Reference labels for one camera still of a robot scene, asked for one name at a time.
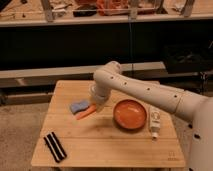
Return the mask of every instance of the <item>sponge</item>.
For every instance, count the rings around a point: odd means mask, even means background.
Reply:
[[[89,107],[90,103],[87,100],[82,100],[80,102],[75,102],[70,105],[70,110],[73,114],[84,111]]]

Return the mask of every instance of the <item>bottle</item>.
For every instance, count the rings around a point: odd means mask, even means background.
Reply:
[[[152,138],[157,139],[160,131],[160,110],[152,105],[149,107],[149,130]]]

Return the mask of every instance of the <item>wooden table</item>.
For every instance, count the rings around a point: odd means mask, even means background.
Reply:
[[[77,121],[69,110],[72,102],[89,98],[93,81],[59,81],[38,139],[32,166],[181,168],[185,160],[168,113],[161,111],[162,128],[154,141],[148,123],[137,133],[124,132],[113,122],[113,108],[121,100],[134,99],[112,90],[99,113]],[[68,157],[57,164],[43,137],[55,132]]]

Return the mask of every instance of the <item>concrete floor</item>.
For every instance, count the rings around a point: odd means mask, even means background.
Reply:
[[[30,165],[48,103],[29,105],[6,105],[0,107],[0,171],[52,171],[52,168],[32,167]],[[187,158],[191,129],[187,123],[172,117],[180,144]],[[86,170],[122,170],[131,169],[86,169]]]

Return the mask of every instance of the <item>bowl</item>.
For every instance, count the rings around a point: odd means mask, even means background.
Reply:
[[[116,104],[113,118],[121,128],[136,130],[145,125],[147,113],[139,102],[127,99]]]

